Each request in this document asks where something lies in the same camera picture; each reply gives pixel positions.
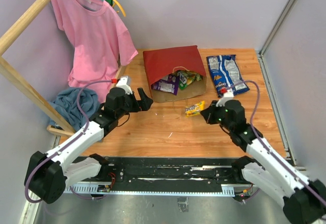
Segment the yellow M&M's packet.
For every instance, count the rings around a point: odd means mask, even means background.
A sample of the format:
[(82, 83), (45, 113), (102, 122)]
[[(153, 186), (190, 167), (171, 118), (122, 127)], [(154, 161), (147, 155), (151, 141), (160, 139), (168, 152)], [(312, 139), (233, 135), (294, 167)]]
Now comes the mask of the yellow M&M's packet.
[(200, 114), (201, 111), (204, 110), (204, 107), (205, 107), (205, 101), (203, 100), (196, 104), (186, 106), (184, 114), (186, 117), (197, 116)]

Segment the red paper bag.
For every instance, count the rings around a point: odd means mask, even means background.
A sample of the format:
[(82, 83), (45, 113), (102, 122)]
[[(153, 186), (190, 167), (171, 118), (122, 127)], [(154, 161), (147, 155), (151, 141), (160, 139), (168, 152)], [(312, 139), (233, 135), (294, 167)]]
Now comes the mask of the red paper bag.
[[(143, 51), (145, 73), (154, 102), (165, 103), (186, 100), (206, 93), (207, 74), (196, 45)], [(177, 71), (192, 71), (202, 76), (177, 94), (158, 91), (153, 84)]]

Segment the blue Doritos chip bag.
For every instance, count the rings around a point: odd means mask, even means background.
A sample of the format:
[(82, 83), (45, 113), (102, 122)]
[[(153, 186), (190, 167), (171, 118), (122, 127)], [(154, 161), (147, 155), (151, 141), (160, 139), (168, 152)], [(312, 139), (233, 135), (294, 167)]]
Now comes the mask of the blue Doritos chip bag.
[(236, 63), (236, 55), (211, 55), (206, 57), (210, 77), (218, 98), (222, 89), (232, 87), (234, 96), (246, 93), (250, 88), (243, 83), (243, 78)]

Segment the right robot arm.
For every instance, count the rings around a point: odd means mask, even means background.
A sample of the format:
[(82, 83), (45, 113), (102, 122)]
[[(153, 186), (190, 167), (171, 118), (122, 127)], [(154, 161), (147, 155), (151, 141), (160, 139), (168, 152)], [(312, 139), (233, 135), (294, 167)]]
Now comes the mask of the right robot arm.
[(288, 163), (246, 120), (238, 100), (212, 101), (200, 112), (207, 124), (226, 129), (232, 142), (248, 155), (233, 162), (231, 178), (250, 182), (272, 198), (290, 223), (314, 223), (325, 216), (325, 185), (310, 180)]

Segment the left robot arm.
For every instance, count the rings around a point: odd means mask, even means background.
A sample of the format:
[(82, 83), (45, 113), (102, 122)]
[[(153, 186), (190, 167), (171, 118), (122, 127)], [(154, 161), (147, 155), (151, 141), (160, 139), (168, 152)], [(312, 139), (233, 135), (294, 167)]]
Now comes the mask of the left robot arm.
[(140, 99), (134, 93), (115, 87), (106, 96), (106, 101), (86, 124), (57, 147), (42, 153), (35, 152), (28, 164), (24, 180), (25, 198), (31, 203), (44, 201), (54, 203), (66, 188), (87, 178), (103, 181), (115, 179), (109, 162), (98, 154), (92, 154), (78, 163), (75, 160), (87, 148), (105, 138), (119, 126), (119, 120), (131, 113), (148, 111), (153, 104), (142, 88)]

